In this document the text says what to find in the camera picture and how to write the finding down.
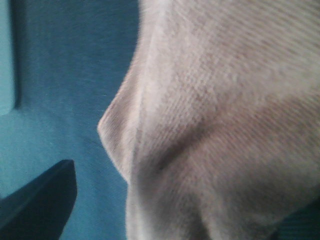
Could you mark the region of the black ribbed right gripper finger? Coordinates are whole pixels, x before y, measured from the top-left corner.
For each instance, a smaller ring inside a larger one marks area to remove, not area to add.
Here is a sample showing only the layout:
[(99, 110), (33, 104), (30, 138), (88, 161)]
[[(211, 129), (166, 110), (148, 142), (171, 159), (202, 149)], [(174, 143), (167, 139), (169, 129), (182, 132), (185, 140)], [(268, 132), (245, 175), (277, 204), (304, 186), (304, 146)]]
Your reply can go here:
[(2, 240), (58, 240), (77, 198), (75, 162), (65, 159), (0, 201)]

